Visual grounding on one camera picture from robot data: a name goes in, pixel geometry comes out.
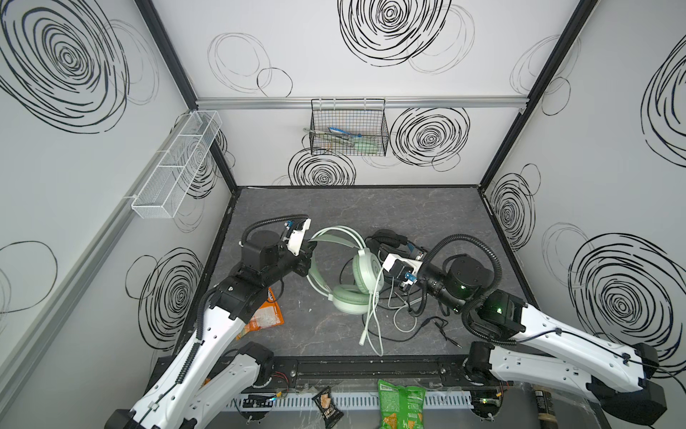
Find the green blue items in basket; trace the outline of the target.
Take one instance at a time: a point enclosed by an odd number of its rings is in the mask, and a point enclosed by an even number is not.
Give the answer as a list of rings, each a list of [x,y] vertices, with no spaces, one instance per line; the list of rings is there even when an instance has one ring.
[[[363,134],[353,134],[334,127],[328,130],[303,128],[316,148],[348,155],[378,156],[383,154],[383,144],[376,139],[368,139]]]

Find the small dark snack packet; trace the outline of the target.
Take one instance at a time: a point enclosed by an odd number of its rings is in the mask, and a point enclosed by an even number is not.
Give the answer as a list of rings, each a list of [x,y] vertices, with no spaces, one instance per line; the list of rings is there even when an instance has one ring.
[[[332,388],[330,386],[316,393],[312,397],[312,402],[320,411],[326,429],[335,427],[344,416],[344,412],[338,408],[332,398]]]

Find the mint green headphones with cable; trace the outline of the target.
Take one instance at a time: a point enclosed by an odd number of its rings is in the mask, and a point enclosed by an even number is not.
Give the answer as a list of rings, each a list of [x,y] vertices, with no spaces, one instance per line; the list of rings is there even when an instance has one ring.
[[[316,257],[312,257],[305,278],[337,311],[362,317],[363,328],[358,344],[370,346],[374,355],[382,357],[385,354],[383,339],[373,339],[373,330],[381,328],[378,310],[384,278],[380,259],[366,245],[360,233],[345,225],[325,227],[315,232],[310,241],[338,245],[351,251],[337,282],[325,279]]]

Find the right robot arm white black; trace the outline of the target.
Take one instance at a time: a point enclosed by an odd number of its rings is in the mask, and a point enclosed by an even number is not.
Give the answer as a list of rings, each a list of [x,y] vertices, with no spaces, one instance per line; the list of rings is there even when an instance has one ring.
[[[646,343],[605,341],[558,321],[502,291],[502,267],[483,241],[453,234],[422,252],[405,238],[379,247],[389,278],[416,285],[459,315],[475,337],[463,363],[477,385],[524,382],[567,391],[607,414],[652,426],[666,413],[657,351]]]

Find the aluminium wall rail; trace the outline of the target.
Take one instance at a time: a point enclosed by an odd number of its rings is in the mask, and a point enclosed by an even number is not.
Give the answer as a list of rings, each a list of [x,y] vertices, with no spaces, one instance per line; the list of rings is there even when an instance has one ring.
[[[200,98],[199,108],[209,110],[290,110],[316,108],[516,108],[525,109],[526,96],[424,96],[424,97],[287,97]]]

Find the green chips bag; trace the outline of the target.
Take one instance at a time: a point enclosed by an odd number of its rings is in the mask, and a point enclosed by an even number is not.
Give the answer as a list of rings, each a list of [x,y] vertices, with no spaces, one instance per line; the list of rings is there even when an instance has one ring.
[[[379,380],[380,428],[423,429],[426,393],[422,387],[398,386]]]

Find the orange snack bag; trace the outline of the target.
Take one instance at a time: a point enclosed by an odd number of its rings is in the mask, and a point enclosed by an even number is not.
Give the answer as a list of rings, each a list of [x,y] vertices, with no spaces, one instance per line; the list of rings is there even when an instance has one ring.
[[[236,340],[240,340],[251,332],[257,332],[263,329],[272,328],[283,325],[284,318],[282,310],[278,304],[273,289],[268,290],[267,300],[264,304],[255,311],[255,314],[249,320],[243,330],[237,335]]]

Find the white mesh wall shelf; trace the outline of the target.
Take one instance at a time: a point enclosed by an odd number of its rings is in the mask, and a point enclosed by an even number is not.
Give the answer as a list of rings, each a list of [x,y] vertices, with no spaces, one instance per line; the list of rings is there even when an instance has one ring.
[[[209,157],[221,126],[218,112],[212,110],[179,117],[171,129],[171,142],[131,204],[139,217],[171,219],[187,198],[201,200],[211,193],[216,173]]]

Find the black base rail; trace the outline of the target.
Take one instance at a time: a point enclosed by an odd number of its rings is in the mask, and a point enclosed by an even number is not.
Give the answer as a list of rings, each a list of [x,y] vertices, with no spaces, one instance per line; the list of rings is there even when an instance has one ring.
[[[268,375],[277,377],[278,386],[289,384],[291,389],[303,388],[307,382],[342,380],[416,380],[420,384],[439,384],[440,387],[471,387],[463,363],[466,356],[391,356],[391,357],[333,357],[333,356],[276,356],[268,362]]]

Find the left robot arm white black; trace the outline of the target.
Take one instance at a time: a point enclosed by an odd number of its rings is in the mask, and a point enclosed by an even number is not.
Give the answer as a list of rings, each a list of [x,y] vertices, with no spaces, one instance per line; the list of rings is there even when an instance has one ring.
[[[270,287],[290,273],[306,276],[316,242],[298,253],[278,245],[265,265],[244,250],[241,261],[203,296],[196,331],[165,372],[131,409],[116,409],[108,428],[205,428],[254,385],[269,383],[273,352],[254,342],[217,375],[211,371],[239,332],[268,298]]]

